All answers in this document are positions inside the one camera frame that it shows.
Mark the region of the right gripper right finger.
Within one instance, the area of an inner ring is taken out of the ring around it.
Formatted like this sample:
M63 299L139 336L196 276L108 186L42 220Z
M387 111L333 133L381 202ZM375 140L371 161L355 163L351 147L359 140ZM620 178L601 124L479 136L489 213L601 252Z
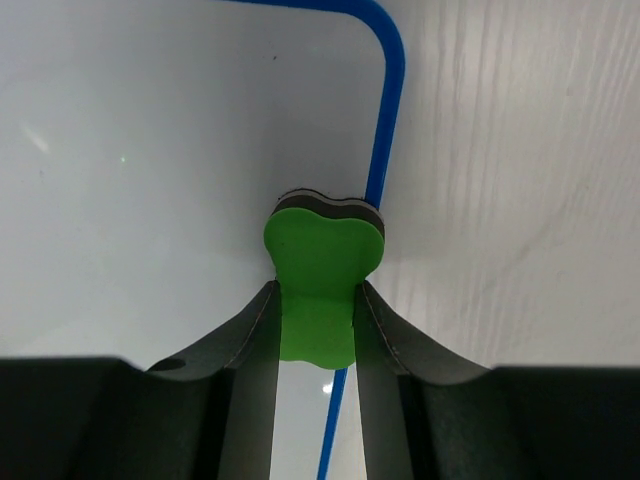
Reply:
M353 316L372 479L635 479L635 368L484 368L399 316L369 284Z

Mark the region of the green whiteboard eraser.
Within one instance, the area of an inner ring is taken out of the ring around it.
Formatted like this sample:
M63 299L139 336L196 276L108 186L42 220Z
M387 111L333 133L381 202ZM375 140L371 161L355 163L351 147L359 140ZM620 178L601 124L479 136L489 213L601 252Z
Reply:
M380 265L385 226L359 198L284 194L263 232L281 295L280 359L339 370L355 362L356 287Z

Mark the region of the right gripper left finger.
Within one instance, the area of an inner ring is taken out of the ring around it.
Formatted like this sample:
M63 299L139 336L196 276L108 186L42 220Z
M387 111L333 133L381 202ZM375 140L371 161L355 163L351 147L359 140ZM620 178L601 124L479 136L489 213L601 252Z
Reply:
M280 288L138 369L114 357L1 362L5 479L265 479L280 355Z

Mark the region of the blue-framed small whiteboard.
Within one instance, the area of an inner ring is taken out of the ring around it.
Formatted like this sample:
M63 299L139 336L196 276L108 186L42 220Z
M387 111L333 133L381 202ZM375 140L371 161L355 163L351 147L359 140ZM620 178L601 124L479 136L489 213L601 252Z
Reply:
M375 198L385 55L350 1L1 5L1 355L194 343L297 189Z

